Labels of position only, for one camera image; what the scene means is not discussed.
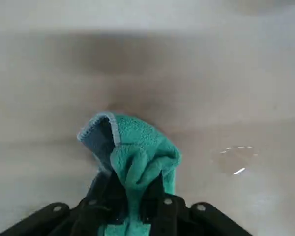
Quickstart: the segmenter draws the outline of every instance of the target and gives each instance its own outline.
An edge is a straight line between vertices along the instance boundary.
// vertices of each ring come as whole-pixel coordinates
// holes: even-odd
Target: white floor
[[[0,231],[85,195],[101,110],[175,142],[188,204],[295,236],[295,0],[0,0]]]

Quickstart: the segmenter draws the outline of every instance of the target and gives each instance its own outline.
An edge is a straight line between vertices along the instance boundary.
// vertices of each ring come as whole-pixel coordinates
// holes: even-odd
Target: screw
[[[197,210],[199,210],[199,211],[205,211],[206,210],[206,207],[204,205],[202,205],[202,204],[198,204],[197,205]]]
[[[62,209],[62,206],[56,206],[53,211],[54,212],[57,212],[57,211],[60,211]]]
[[[88,202],[89,205],[95,205],[97,203],[96,199],[92,199]]]
[[[170,198],[165,198],[164,203],[165,203],[166,205],[170,205],[170,204],[173,203],[173,201],[172,201],[172,199],[170,199]]]

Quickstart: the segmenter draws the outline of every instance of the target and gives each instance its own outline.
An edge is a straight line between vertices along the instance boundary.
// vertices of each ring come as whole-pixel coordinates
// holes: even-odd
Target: teal microfiber cloth
[[[129,217],[123,225],[109,225],[107,236],[147,236],[150,225],[139,220],[139,204],[148,185],[162,173],[164,190],[174,194],[175,168],[181,161],[177,147],[146,122],[111,112],[98,113],[77,136],[94,153],[100,175],[115,171],[126,190]]]

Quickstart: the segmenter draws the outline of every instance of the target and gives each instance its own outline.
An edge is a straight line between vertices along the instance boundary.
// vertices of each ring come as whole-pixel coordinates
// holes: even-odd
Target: cleaning pad
[[[128,198],[129,217],[123,225],[109,225],[107,236],[147,236],[150,225],[139,220],[139,204],[148,185],[160,173],[164,190],[174,194],[175,168],[181,161],[177,147],[160,131],[135,117],[102,112],[78,134],[99,163],[91,189],[115,171]]]

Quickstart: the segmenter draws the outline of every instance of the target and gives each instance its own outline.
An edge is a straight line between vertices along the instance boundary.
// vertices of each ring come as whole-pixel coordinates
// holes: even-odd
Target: water droplet
[[[238,175],[244,172],[252,157],[257,156],[254,148],[250,146],[232,146],[221,151],[216,162],[222,172]]]

